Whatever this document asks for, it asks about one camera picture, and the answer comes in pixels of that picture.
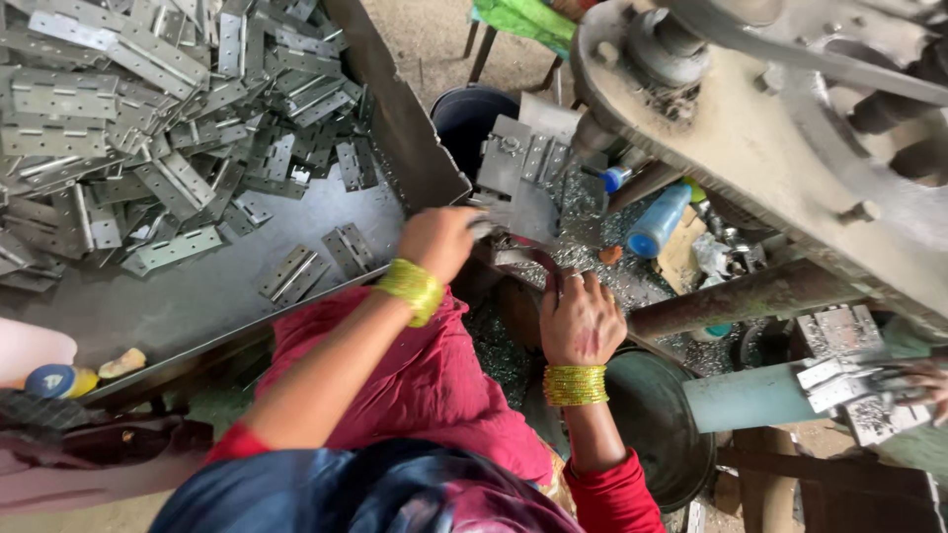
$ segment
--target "person's hand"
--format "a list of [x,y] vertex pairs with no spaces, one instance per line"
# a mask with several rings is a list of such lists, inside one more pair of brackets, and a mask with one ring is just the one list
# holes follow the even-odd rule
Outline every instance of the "person's hand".
[[901,400],[900,405],[935,404],[936,426],[948,420],[948,373],[939,368],[940,361],[948,362],[948,358],[931,358],[925,363],[905,368],[902,370],[902,376],[895,378],[901,380],[903,385],[916,390],[915,395]]
[[581,275],[575,268],[563,270],[563,297],[547,279],[539,329],[543,354],[552,366],[606,364],[626,337],[626,318],[608,287],[599,284],[595,272]]
[[458,275],[474,246],[467,226],[483,214],[476,208],[440,208],[414,215],[398,243],[398,257],[431,273],[443,285]]

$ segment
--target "yellow bangle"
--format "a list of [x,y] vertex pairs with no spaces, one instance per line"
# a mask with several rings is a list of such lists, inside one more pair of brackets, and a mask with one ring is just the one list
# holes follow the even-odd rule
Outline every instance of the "yellow bangle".
[[389,271],[373,289],[383,290],[408,303],[414,315],[409,327],[427,324],[445,296],[445,286],[427,270],[400,258],[392,260]]
[[606,395],[606,365],[547,366],[543,393],[554,407],[587,405],[609,401]]

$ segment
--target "woman's arm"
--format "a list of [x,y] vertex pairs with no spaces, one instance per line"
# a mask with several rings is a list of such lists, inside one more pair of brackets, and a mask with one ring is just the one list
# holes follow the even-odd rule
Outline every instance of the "woman's arm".
[[[557,301],[547,283],[540,311],[543,353],[551,366],[598,366],[626,337],[626,320],[593,272],[563,272]],[[638,457],[622,443],[605,402],[565,407],[573,456],[566,480],[579,524],[596,533],[664,532]]]
[[[473,237],[467,226],[477,213],[443,208],[412,217],[398,257],[446,285],[470,255]],[[411,318],[407,303],[373,291],[254,402],[244,424],[272,450],[320,448]]]

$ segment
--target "chair leg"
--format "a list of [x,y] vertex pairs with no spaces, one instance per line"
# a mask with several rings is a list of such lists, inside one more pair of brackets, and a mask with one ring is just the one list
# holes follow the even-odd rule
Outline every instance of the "chair leg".
[[556,56],[556,59],[553,60],[553,64],[550,65],[549,72],[546,73],[546,78],[544,78],[543,83],[540,84],[539,90],[545,91],[550,88],[550,85],[553,85],[553,77],[561,66],[563,66],[563,58]]
[[487,56],[490,54],[490,47],[494,45],[494,37],[497,37],[497,31],[494,27],[487,25],[487,31],[483,33],[481,48],[477,51],[477,57],[474,59],[474,67],[471,68],[471,77],[468,83],[476,83],[481,78],[483,65],[487,63]]
[[477,28],[481,23],[478,21],[471,22],[471,30],[467,33],[467,44],[465,45],[465,55],[462,59],[467,59],[471,57],[471,49],[474,48],[474,39],[477,38]]

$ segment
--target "blue bottle cap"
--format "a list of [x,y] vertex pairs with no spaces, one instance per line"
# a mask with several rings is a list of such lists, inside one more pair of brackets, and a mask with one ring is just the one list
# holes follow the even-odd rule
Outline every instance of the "blue bottle cap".
[[633,233],[629,236],[629,249],[631,249],[635,255],[645,257],[646,259],[655,259],[658,257],[658,252],[661,251],[655,239],[644,233]]
[[58,398],[69,392],[76,372],[67,364],[45,364],[29,373],[26,390],[44,398]]
[[722,323],[718,325],[712,325],[704,328],[704,331],[708,332],[708,335],[714,337],[724,337],[728,333],[731,333],[732,325],[729,323]]
[[615,167],[600,173],[599,178],[606,182],[606,192],[609,194],[615,193],[622,185],[622,174]]

